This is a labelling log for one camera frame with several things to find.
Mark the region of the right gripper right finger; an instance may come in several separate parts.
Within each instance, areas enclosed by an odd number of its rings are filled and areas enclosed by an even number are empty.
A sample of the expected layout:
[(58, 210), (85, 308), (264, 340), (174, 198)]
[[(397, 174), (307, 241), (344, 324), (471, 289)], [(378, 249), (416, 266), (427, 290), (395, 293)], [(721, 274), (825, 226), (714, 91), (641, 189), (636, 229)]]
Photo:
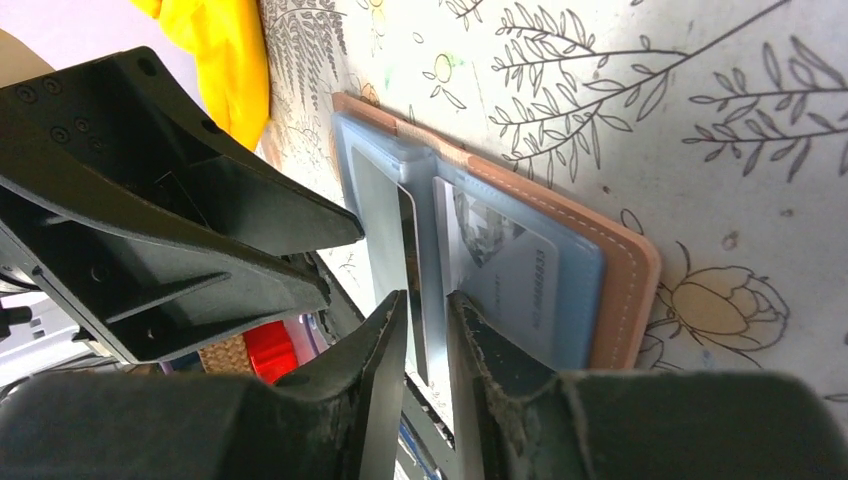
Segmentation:
[(447, 299), (464, 479), (843, 479), (847, 442), (774, 373), (555, 371)]

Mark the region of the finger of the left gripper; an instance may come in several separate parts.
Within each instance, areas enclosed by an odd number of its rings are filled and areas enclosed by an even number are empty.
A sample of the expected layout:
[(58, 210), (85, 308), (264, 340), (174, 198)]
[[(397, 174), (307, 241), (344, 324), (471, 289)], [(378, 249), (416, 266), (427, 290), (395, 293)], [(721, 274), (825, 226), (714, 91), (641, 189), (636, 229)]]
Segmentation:
[(236, 142), (147, 47), (4, 86), (1, 183), (90, 226), (161, 239), (184, 227), (275, 257), (364, 235)]
[(37, 282), (133, 363), (180, 356), (329, 302), (320, 276), (126, 192), (29, 198)]

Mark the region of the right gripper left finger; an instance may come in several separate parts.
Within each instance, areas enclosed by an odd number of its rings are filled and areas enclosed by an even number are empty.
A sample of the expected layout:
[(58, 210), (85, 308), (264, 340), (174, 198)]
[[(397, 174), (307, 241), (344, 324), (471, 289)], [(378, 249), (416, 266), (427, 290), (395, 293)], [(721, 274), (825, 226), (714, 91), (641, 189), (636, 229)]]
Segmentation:
[(307, 386), (308, 363), (273, 385), (211, 374), (31, 380), (1, 409), (1, 475), (314, 479), (303, 443), (320, 397)]

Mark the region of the pink leather card holder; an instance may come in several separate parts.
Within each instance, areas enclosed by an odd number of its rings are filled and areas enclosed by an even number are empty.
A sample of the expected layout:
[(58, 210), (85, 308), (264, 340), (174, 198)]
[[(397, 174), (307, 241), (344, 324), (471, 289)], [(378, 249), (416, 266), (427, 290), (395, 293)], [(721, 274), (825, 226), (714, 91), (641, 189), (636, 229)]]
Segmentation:
[(599, 246), (606, 269), (588, 367), (630, 369), (635, 365), (661, 273), (661, 257), (651, 241), (589, 207), (365, 101), (336, 92), (332, 104), (336, 112), (349, 113), (391, 136), (420, 140), (434, 147), (461, 170)]

